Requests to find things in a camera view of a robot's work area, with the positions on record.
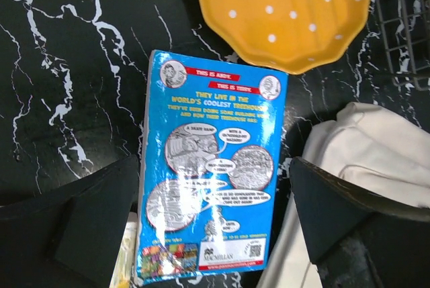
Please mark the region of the beige canvas backpack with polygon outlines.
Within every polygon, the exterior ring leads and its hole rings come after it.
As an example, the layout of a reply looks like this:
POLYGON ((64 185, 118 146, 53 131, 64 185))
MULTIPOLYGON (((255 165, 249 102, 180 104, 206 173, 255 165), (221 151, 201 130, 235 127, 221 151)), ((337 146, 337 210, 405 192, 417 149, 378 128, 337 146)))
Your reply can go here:
MULTIPOLYGON (((349 103, 312 127, 304 160, 349 183, 413 207, 429 207, 429 133, 402 116, 349 103)), ((296 203, 288 200, 280 235, 258 287, 321 287, 296 203)))

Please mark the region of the blue treehouse book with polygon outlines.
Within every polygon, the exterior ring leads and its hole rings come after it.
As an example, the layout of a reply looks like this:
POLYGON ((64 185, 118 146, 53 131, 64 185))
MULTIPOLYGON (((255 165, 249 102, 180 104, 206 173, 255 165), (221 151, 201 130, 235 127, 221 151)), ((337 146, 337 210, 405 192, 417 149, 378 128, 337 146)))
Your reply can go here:
POLYGON ((287 91, 280 71, 152 52, 135 286, 265 268, 287 91))

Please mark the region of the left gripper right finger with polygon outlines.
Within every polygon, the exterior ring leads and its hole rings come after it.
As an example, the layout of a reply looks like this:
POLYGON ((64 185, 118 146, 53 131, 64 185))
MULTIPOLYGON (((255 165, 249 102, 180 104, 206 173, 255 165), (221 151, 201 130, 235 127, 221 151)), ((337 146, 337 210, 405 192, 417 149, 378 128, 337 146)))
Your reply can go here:
POLYGON ((290 181, 323 287, 428 287, 429 210, 339 179, 302 158, 290 181))

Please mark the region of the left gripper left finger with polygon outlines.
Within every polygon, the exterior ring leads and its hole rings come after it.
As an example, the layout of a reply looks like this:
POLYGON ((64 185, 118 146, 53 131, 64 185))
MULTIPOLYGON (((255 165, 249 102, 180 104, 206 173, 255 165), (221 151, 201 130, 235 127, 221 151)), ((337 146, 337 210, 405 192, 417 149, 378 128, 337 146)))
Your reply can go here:
POLYGON ((1 286, 108 287, 137 191, 132 155, 1 207, 1 286))

